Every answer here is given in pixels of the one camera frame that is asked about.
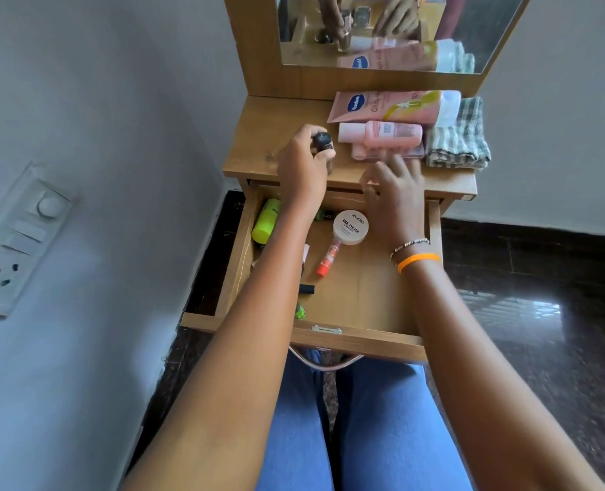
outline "wooden dressing table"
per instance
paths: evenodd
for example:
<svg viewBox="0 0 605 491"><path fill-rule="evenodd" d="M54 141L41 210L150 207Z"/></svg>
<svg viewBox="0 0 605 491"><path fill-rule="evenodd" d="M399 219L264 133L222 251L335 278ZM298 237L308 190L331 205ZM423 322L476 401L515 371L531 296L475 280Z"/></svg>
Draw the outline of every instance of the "wooden dressing table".
<svg viewBox="0 0 605 491"><path fill-rule="evenodd" d="M251 240L253 224L264 201L278 197L274 154L303 123L322 125L335 139L337 155L323 207L357 209L368 215L359 185L368 164L352 160L350 145L336 142L338 124L326 123L337 91L450 89L474 96L527 1L519 7L485 73L438 74L283 65L274 0L225 0L249 96L223 172L238 179L246 200L215 316L184 313L181 325L216 331L248 279L259 256ZM259 16L263 24L254 24L251 16ZM442 255L441 214L457 199L475 198L475 173L423 167L423 174L425 232L433 251ZM301 282L314 284L316 291L300 297L307 320L294 321L291 343L408 363L427 361L413 323L409 291L388 259L390 249L380 247L376 236L369 234L362 244L342 248L331 272L321 280L315 267L331 240L331 222L312 224Z"/></svg>

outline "silver bracelet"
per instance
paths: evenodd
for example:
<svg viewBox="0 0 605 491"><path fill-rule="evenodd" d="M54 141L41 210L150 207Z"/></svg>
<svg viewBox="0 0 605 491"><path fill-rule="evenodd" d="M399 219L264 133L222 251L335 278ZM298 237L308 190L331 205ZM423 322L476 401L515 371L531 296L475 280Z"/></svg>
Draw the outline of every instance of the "silver bracelet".
<svg viewBox="0 0 605 491"><path fill-rule="evenodd" d="M404 250L406 247L415 245L416 243L427 243L429 245L429 239L420 238L420 239L414 239L413 241L407 241L404 245L398 246L395 250L393 250L393 252L389 255L389 260L392 260L393 256L396 253L398 253L400 250Z"/></svg>

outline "hand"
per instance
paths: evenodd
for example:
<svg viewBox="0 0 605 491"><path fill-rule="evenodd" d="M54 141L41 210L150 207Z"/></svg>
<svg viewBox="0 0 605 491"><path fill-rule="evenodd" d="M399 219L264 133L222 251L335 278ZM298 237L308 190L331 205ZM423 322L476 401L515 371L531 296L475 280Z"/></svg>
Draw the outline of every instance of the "hand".
<svg viewBox="0 0 605 491"><path fill-rule="evenodd" d="M418 0L391 0L373 29L373 36L402 34L416 26Z"/></svg>
<svg viewBox="0 0 605 491"><path fill-rule="evenodd" d="M311 224L321 206L327 188L328 160L334 150L323 150L312 156L312 137L327 132L318 125L303 125L277 154L277 175L282 186L282 206L294 207L308 217Z"/></svg>
<svg viewBox="0 0 605 491"><path fill-rule="evenodd" d="M368 181L380 185L380 196ZM407 165L400 155L394 155L386 163L377 162L368 168L359 182L366 197L368 223L389 253L407 241L425 237L425 179L419 159L412 159ZM423 246L408 248L426 251L427 246Z"/></svg>
<svg viewBox="0 0 605 491"><path fill-rule="evenodd" d="M338 0L318 0L321 7L321 17L327 34L333 40L341 39L344 34L344 20L341 16Z"/></svg>

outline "white bottle cap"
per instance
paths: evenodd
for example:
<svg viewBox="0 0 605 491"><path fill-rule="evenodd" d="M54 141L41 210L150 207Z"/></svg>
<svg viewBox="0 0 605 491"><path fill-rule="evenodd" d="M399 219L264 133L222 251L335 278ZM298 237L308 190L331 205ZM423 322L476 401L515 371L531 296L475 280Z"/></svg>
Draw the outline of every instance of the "white bottle cap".
<svg viewBox="0 0 605 491"><path fill-rule="evenodd" d="M441 104L438 108L436 128L451 128L457 122L459 107L462 105L462 93L454 90L441 91Z"/></svg>
<svg viewBox="0 0 605 491"><path fill-rule="evenodd" d="M365 123L342 122L339 124L340 143L363 143L366 136Z"/></svg>
<svg viewBox="0 0 605 491"><path fill-rule="evenodd" d="M437 41L437 72L454 73L457 61L457 44L452 39Z"/></svg>
<svg viewBox="0 0 605 491"><path fill-rule="evenodd" d="M352 36L350 38L350 51L364 51L371 49L373 38L368 36Z"/></svg>
<svg viewBox="0 0 605 491"><path fill-rule="evenodd" d="M334 237L344 245L361 243L368 233L368 219L357 210L343 210L334 220Z"/></svg>

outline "orange wristband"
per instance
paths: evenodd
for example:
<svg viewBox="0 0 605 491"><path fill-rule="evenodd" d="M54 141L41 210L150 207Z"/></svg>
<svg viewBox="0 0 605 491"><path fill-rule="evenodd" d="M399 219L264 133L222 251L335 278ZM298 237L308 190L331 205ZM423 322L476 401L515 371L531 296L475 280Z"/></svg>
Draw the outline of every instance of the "orange wristband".
<svg viewBox="0 0 605 491"><path fill-rule="evenodd" d="M398 264L398 273L402 273L403 268L405 268L409 264L418 262L419 260L436 260L437 262L441 261L441 259L438 258L438 255L436 253L418 253L417 255L408 256L407 258L405 258L405 260L400 262Z"/></svg>

